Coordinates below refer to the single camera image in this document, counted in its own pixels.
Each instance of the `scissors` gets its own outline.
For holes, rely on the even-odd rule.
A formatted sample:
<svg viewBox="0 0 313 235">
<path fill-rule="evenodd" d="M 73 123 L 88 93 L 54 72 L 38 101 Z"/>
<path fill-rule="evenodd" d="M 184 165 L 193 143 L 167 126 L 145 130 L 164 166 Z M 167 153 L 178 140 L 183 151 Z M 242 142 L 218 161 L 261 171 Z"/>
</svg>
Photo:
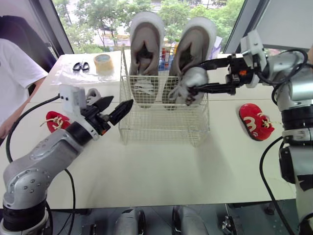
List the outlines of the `scissors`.
<svg viewBox="0 0 313 235">
<path fill-rule="evenodd" d="M 73 70 L 74 71 L 88 71 L 89 70 L 89 64 L 87 62 L 77 62 L 74 66 L 73 66 Z"/>
</svg>

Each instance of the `table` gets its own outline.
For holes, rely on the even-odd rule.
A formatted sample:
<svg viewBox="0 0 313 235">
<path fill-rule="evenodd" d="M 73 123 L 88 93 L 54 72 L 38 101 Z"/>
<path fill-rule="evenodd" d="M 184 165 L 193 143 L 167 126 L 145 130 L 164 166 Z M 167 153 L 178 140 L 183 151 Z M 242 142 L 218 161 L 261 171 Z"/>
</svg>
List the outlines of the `table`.
<svg viewBox="0 0 313 235">
<path fill-rule="evenodd" d="M 49 80 L 67 57 L 60 57 L 26 110 L 56 95 Z M 213 71 L 210 77 L 224 77 L 224 70 Z M 109 113 L 117 105 L 118 82 L 93 87 L 102 95 L 105 90 L 116 95 L 107 110 Z M 269 139 L 256 142 L 248 136 L 237 116 L 239 107 L 251 102 L 259 105 L 271 120 L 280 121 L 280 113 L 270 100 L 270 91 L 269 87 L 258 86 L 238 89 L 237 96 L 211 95 L 211 132 L 198 148 L 188 144 L 124 145 L 117 126 L 112 127 L 100 140 L 91 141 L 69 167 L 75 181 L 76 208 L 270 200 L 259 174 L 259 160 L 265 148 L 281 135 L 282 126 L 275 125 L 276 130 Z M 62 112 L 59 102 L 47 104 L 21 121 L 12 137 L 13 159 L 25 155 L 49 134 L 45 125 L 39 126 L 48 111 Z M 291 199 L 295 197 L 295 188 L 280 176 L 278 147 L 277 144 L 268 152 L 264 172 L 276 199 Z M 0 147 L 0 156 L 0 172 L 3 172 L 8 165 L 4 145 Z M 4 192 L 4 183 L 0 181 L 0 194 Z M 47 200 L 54 209 L 71 208 L 70 181 L 64 172 L 52 182 Z"/>
</svg>

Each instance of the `white wall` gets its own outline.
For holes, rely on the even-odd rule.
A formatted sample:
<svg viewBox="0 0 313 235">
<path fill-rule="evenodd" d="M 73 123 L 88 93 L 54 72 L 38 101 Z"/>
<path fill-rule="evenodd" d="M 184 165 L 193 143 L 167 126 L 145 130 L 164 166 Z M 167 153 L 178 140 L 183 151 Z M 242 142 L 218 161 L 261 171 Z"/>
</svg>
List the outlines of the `white wall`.
<svg viewBox="0 0 313 235">
<path fill-rule="evenodd" d="M 313 0 L 271 0 L 257 30 L 263 44 L 310 48 Z"/>
<path fill-rule="evenodd" d="M 0 0 L 0 16 L 5 15 L 23 17 L 42 40 L 47 42 L 29 0 Z"/>
</svg>

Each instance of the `white wire basket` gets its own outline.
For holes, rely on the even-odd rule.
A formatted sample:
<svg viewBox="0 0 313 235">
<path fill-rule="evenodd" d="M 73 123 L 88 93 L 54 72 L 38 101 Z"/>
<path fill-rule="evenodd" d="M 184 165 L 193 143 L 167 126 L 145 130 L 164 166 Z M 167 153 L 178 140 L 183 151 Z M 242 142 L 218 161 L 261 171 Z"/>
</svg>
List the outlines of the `white wire basket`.
<svg viewBox="0 0 313 235">
<path fill-rule="evenodd" d="M 163 103 L 166 86 L 174 87 L 177 77 L 169 77 L 167 68 L 159 67 L 158 76 L 129 76 L 131 56 L 129 48 L 122 48 L 120 102 L 134 99 L 131 111 L 119 123 L 125 144 L 130 141 L 190 143 L 199 146 L 209 132 L 208 96 L 200 104 Z M 154 93 L 137 93 L 135 82 L 149 81 Z"/>
</svg>

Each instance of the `red children's shoe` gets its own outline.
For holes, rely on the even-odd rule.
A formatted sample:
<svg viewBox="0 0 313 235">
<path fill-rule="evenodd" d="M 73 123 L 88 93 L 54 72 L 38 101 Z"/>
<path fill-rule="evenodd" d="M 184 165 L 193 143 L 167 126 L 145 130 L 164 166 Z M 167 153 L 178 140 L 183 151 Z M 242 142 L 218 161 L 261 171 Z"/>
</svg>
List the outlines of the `red children's shoe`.
<svg viewBox="0 0 313 235">
<path fill-rule="evenodd" d="M 269 118 L 255 104 L 244 104 L 239 110 L 239 117 L 246 130 L 255 141 L 266 140 L 275 130 Z"/>
<path fill-rule="evenodd" d="M 55 132 L 57 129 L 66 129 L 69 125 L 69 118 L 55 111 L 49 111 L 45 116 L 49 131 Z"/>
</svg>

